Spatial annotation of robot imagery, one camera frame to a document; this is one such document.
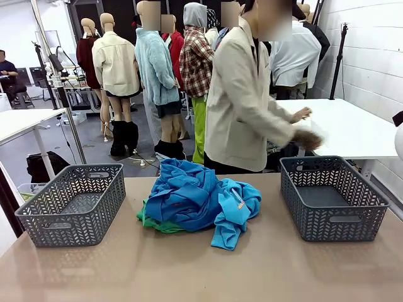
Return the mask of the person right hand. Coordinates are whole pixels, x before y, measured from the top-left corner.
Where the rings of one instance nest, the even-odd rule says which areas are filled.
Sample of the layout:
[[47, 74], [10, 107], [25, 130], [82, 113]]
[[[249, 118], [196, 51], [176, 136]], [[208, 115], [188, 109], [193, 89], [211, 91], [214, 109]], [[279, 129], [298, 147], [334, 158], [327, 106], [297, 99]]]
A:
[[308, 130], [296, 130], [293, 140], [307, 151], [314, 151], [323, 143], [321, 136]]

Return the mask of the person left hand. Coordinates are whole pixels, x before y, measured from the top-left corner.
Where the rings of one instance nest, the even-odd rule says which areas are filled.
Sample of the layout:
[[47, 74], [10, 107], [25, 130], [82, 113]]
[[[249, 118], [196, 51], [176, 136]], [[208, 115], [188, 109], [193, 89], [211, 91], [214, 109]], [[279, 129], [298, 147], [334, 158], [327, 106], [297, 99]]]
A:
[[312, 110], [309, 107], [304, 107], [303, 109], [297, 111], [292, 115], [290, 120], [291, 124], [298, 123], [301, 120], [306, 120], [312, 114]]

